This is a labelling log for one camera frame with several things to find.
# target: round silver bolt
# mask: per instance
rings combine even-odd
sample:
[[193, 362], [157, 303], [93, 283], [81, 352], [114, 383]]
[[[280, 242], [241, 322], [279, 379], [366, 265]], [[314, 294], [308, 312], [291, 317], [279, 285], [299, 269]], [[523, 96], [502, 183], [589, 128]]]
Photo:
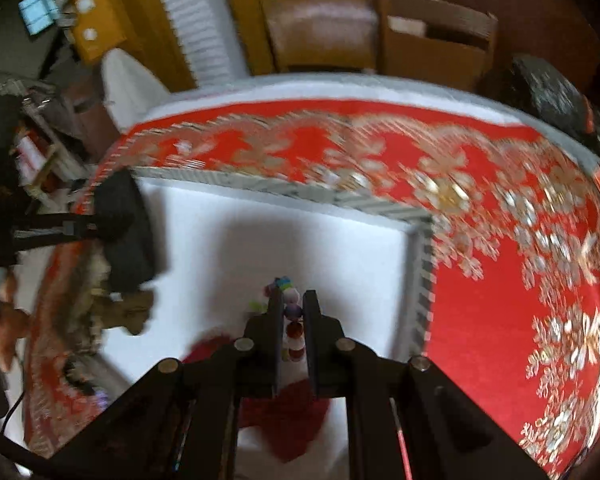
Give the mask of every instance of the round silver bolt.
[[163, 359], [158, 363], [158, 370], [162, 374], [173, 374], [178, 369], [178, 360], [173, 357]]
[[254, 345], [255, 343], [253, 342], [253, 340], [249, 339], [248, 337], [241, 337], [240, 339], [236, 339], [234, 343], [235, 349], [238, 352], [248, 352], [253, 348]]
[[416, 370], [420, 370], [421, 372], [426, 372], [431, 366], [431, 361], [424, 357], [424, 355], [416, 355], [412, 357], [410, 363], [411, 366], [416, 368]]
[[336, 341], [336, 348], [341, 352], [351, 352], [356, 347], [356, 342], [348, 337], [341, 337]]

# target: chair backrest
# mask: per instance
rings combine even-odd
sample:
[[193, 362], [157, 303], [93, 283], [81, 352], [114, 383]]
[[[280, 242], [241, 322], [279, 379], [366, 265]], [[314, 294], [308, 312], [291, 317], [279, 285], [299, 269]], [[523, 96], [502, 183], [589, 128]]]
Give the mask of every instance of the chair backrest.
[[264, 7], [280, 72], [376, 69], [373, 0], [267, 0]]
[[[376, 3], [380, 73], [471, 91], [490, 69], [498, 25], [495, 17], [437, 0]], [[398, 32], [390, 26], [394, 16], [424, 22], [437, 37]]]

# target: red tablecloth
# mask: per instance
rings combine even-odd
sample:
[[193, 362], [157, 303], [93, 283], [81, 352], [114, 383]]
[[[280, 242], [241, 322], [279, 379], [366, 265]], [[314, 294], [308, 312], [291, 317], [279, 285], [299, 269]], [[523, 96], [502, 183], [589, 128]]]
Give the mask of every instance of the red tablecloth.
[[[552, 477], [600, 431], [600, 206], [535, 130], [403, 105], [282, 100], [133, 128], [122, 166], [365, 187], [435, 213], [428, 355]], [[90, 196], [84, 197], [88, 210]], [[99, 412], [61, 379], [52, 317], [79, 244], [56, 249], [27, 359], [26, 439], [53, 453]]]

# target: white ribbed panel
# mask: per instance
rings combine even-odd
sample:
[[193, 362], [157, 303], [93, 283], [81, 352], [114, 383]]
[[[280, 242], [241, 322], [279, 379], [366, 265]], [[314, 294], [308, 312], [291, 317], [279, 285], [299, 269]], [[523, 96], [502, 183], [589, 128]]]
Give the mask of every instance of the white ribbed panel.
[[249, 76], [226, 0], [162, 0], [199, 87]]

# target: table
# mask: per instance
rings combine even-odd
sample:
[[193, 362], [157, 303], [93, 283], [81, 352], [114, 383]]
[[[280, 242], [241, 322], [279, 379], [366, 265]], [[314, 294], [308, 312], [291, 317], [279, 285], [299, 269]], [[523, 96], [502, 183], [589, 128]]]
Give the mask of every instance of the table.
[[[600, 433], [600, 202], [587, 178], [597, 163], [554, 128], [463, 92], [267, 76], [174, 95], [112, 147], [91, 189], [122, 166], [201, 182], [217, 171], [430, 211], [425, 351], [556, 478]], [[27, 351], [26, 438], [47, 456], [101, 410], [60, 379], [67, 352], [52, 327], [82, 249], [56, 249]]]

